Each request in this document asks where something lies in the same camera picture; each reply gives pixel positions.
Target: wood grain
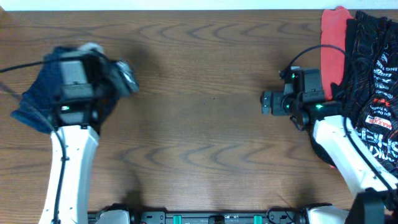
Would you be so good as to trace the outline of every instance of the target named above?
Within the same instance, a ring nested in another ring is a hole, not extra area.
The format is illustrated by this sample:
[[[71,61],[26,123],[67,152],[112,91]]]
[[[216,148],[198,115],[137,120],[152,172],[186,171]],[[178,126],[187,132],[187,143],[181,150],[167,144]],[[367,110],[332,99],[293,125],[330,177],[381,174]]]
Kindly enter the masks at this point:
[[[370,11],[398,19],[394,11]],[[331,202],[349,208],[344,180],[287,117],[263,116],[262,90],[320,42],[321,11],[10,12],[0,64],[33,62],[57,45],[101,44],[136,66],[140,93],[103,125],[90,210],[114,202],[168,210],[263,210]],[[319,52],[298,61],[319,67]],[[21,94],[39,67],[2,74]],[[0,92],[0,223],[37,223],[50,174],[47,135],[10,118]]]

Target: wooden table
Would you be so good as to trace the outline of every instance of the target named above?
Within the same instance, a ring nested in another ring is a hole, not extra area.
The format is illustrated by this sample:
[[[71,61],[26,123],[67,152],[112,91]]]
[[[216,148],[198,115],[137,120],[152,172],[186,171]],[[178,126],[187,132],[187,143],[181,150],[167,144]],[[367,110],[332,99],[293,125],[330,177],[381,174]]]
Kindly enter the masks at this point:
[[[394,11],[370,11],[398,19]],[[101,44],[136,66],[141,90],[103,125],[90,210],[114,202],[168,210],[265,210],[353,201],[337,170],[288,117],[261,114],[277,71],[320,43],[321,11],[10,12],[0,21],[2,68],[57,45]],[[298,62],[319,67],[319,51]],[[24,92],[39,67],[0,75]],[[0,92],[0,223],[37,223],[50,174],[48,135],[10,118]]]

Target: red fabric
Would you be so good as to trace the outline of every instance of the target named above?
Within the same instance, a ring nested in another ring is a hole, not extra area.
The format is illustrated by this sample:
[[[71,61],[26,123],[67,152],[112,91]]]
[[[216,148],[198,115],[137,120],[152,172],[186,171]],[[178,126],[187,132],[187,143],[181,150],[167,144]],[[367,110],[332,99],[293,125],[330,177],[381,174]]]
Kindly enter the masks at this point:
[[[321,44],[335,45],[345,50],[347,19],[353,17],[343,6],[335,10],[324,10],[321,23]],[[331,48],[321,48],[321,76],[322,87],[325,91],[325,98],[331,100],[330,84],[332,82],[340,84],[344,74],[345,56]]]

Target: blue cloth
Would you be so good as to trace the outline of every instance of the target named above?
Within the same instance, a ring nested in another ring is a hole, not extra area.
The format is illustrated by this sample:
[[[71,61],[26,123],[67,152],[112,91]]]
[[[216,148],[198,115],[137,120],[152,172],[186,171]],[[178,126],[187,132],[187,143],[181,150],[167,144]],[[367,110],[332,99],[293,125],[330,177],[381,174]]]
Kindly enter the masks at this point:
[[[75,50],[73,48],[56,47],[52,54],[46,55],[44,60],[60,58],[65,52]],[[50,128],[26,105],[31,105],[48,118],[50,111],[57,104],[57,97],[63,85],[60,64],[57,62],[43,65],[36,81],[22,94],[19,108],[11,113],[18,121],[42,132],[49,134]]]

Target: white wall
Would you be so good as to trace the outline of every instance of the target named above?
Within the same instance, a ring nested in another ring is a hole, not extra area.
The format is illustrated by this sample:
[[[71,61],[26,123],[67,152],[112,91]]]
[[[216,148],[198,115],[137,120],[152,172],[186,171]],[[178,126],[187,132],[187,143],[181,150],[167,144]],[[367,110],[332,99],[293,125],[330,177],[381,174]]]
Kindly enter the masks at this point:
[[[398,0],[0,0],[6,11],[398,9]]]

